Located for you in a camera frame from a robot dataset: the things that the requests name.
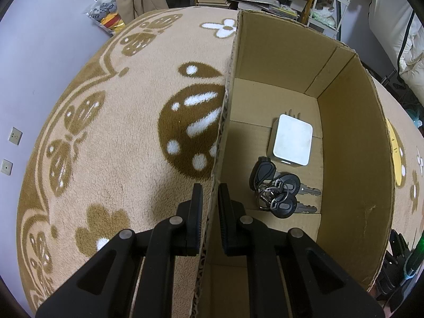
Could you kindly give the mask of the black key bunch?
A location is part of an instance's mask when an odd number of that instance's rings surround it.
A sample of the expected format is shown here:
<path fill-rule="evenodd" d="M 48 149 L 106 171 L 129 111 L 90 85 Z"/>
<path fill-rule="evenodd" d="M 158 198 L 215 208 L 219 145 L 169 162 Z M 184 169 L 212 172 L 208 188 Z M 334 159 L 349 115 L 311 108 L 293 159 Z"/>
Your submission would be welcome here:
<path fill-rule="evenodd" d="M 259 157 L 249 176 L 249 188 L 255 193 L 260 210 L 270 212 L 276 218 L 286 219 L 295 213 L 315 214 L 318 208 L 305 205 L 298 195 L 321 196 L 317 188 L 303 184 L 298 175 L 277 171 L 268 157 Z"/>

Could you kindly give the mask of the cardboard box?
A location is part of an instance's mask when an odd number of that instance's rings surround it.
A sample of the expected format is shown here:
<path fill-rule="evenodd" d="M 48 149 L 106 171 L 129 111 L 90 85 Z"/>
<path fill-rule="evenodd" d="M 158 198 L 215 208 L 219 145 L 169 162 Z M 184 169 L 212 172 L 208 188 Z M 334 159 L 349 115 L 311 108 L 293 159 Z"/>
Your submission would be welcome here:
<path fill-rule="evenodd" d="M 386 118 L 358 55 L 302 24 L 240 12 L 228 73 L 218 186 L 269 228 L 300 228 L 368 294 L 381 269 L 394 207 L 395 181 Z M 288 110 L 313 126 L 309 164 L 272 159 L 321 196 L 319 226 L 308 214 L 277 220 L 258 209 L 248 179 L 267 156 L 273 121 Z M 206 235 L 206 264 L 196 317 L 250 317 L 246 260 L 221 245 L 218 207 Z"/>

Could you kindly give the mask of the white cube charger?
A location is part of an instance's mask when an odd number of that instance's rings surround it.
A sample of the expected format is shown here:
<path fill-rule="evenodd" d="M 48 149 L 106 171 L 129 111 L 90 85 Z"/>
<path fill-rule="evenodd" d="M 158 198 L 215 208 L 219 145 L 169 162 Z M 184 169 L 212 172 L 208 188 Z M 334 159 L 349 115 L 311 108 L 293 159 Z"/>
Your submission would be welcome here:
<path fill-rule="evenodd" d="M 313 126 L 290 109 L 273 121 L 267 156 L 293 166 L 307 166 L 311 157 Z"/>

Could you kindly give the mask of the beige patterned blanket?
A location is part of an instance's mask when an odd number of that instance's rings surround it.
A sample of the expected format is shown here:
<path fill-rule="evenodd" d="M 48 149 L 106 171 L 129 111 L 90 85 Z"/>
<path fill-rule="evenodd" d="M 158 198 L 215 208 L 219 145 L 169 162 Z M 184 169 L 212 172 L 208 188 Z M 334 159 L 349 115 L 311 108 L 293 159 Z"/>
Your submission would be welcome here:
<path fill-rule="evenodd" d="M 176 260 L 172 305 L 174 317 L 196 317 L 239 13 L 186 7 L 143 14 L 60 97 L 34 146 L 18 205 L 19 271 L 33 312 L 117 233 L 151 230 L 199 183 L 201 250 Z M 415 247 L 423 234 L 423 137 L 372 80 L 405 152 L 390 233 Z"/>

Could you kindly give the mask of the yellow round disc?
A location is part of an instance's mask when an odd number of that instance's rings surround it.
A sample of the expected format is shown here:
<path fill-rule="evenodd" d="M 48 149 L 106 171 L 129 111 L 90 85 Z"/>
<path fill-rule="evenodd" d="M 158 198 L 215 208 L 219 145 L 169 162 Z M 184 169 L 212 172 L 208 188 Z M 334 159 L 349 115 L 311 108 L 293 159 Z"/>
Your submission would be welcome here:
<path fill-rule="evenodd" d="M 386 118 L 387 129 L 390 134 L 390 141 L 392 147 L 392 161 L 394 165 L 395 184 L 397 187 L 402 187 L 406 180 L 406 165 L 405 165 L 405 152 L 403 145 L 398 137 L 398 134 L 391 124 L 390 120 Z"/>

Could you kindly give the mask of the white rolling cart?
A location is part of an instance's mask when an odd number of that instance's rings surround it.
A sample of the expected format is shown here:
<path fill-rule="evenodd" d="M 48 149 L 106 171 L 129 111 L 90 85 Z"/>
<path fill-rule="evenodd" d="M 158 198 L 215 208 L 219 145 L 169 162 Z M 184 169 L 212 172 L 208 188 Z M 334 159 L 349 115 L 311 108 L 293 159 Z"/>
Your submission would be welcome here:
<path fill-rule="evenodd" d="M 332 38 L 341 38 L 341 24 L 351 0 L 313 0 L 307 26 Z"/>

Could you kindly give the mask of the plush toy bag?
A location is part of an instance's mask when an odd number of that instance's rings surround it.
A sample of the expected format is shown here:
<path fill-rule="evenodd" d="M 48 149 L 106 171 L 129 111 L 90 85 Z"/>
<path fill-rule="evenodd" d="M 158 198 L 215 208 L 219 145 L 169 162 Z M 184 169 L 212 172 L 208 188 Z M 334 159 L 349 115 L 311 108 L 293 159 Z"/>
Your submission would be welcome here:
<path fill-rule="evenodd" d="M 111 36 L 119 33 L 125 27 L 123 19 L 118 13 L 116 0 L 94 0 L 84 14 Z"/>

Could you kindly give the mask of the cream padded chair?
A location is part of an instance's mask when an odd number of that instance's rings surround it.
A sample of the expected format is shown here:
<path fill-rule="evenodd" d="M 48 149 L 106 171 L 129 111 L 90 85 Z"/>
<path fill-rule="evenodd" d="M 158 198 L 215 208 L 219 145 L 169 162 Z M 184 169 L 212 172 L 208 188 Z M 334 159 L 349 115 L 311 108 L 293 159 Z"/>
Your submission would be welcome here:
<path fill-rule="evenodd" d="M 400 78 L 423 102 L 423 25 L 407 0 L 372 0 L 369 26 Z"/>

